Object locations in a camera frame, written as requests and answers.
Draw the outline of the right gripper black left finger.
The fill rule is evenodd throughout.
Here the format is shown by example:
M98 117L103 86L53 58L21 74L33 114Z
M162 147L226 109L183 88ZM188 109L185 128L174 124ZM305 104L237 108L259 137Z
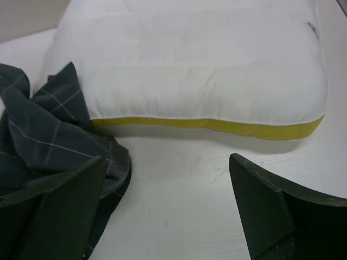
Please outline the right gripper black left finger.
M83 259L105 180L95 157L1 193L1 259Z

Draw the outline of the white pillow with yellow band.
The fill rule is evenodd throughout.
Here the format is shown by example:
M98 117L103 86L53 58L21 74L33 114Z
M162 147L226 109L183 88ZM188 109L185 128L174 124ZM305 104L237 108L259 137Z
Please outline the white pillow with yellow band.
M311 135L328 97L316 1L71 1L40 82L75 66L97 127Z

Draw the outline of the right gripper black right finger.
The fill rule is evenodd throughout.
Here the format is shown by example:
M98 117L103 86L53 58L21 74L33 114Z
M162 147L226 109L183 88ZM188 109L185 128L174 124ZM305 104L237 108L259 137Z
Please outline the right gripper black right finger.
M251 259L346 259L346 199L276 175L239 154L229 172Z

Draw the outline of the dark grey checked pillowcase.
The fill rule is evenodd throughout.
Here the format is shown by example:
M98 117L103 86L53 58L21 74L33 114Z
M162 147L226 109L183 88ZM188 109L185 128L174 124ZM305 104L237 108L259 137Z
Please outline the dark grey checked pillowcase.
M97 135L72 63L51 75L35 94L25 72L1 65L1 193L73 170L95 157L106 174L83 259L89 259L132 174L128 150Z

